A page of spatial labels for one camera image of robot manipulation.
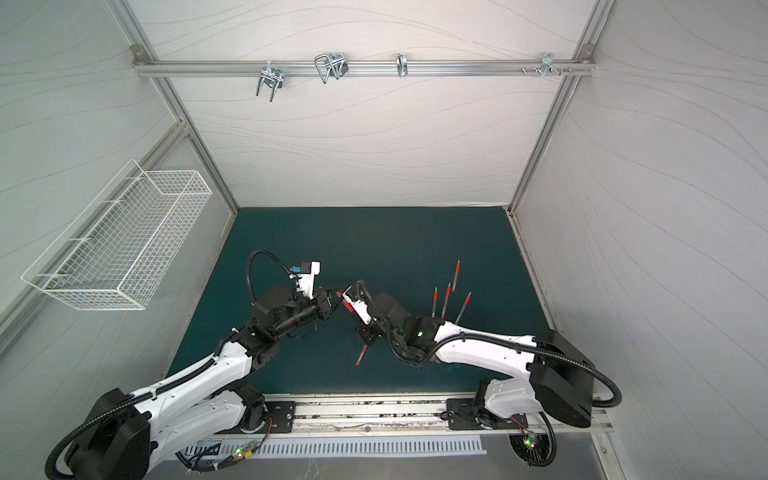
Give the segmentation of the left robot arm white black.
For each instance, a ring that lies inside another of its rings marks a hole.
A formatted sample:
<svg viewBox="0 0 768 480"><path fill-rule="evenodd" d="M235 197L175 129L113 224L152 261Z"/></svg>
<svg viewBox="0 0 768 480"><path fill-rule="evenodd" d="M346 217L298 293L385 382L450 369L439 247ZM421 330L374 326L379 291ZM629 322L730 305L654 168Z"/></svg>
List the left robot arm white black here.
<svg viewBox="0 0 768 480"><path fill-rule="evenodd" d="M103 394L52 449L45 476L141 479L192 443L250 424L263 398L245 377L276 356L285 336L329 318L344 301L339 290L319 288L311 297L282 287L269 291L208 356L131 393L115 388Z"/></svg>

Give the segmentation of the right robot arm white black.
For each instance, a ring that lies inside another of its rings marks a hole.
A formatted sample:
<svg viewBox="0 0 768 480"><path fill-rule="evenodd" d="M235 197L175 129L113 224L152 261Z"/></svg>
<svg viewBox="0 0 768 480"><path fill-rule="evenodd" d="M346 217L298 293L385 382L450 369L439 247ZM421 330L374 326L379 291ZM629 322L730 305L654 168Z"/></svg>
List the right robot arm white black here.
<svg viewBox="0 0 768 480"><path fill-rule="evenodd" d="M538 414L587 428L593 409L615 408L623 400L619 386L556 330L524 336L472 330L412 315L392 297L374 297L365 288L347 290L342 298L359 320L364 343L384 340L406 365L461 364L497 373L479 384L469 406L452 410L471 425L514 428L524 416Z"/></svg>

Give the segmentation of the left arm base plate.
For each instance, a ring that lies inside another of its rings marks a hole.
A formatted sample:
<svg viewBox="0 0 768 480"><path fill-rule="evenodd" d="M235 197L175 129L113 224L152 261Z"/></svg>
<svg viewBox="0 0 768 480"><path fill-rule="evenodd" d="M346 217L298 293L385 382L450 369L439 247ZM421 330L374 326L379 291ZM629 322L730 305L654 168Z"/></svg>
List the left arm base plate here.
<svg viewBox="0 0 768 480"><path fill-rule="evenodd" d="M271 433L287 434L293 430L296 416L295 401L267 401L254 413L250 413L245 420L241 420L235 427L217 432L217 435L264 434L268 428Z"/></svg>

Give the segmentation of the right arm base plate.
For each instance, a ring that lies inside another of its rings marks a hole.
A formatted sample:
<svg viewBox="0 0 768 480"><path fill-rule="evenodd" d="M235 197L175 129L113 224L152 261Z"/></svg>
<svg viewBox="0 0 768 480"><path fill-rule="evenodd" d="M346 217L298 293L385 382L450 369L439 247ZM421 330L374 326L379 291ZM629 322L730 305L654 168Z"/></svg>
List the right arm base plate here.
<svg viewBox="0 0 768 480"><path fill-rule="evenodd" d="M525 431L528 421L525 414L510 418L497 417L487 410L474 405L471 398L448 398L445 410L439 414L452 431L465 430L514 430Z"/></svg>

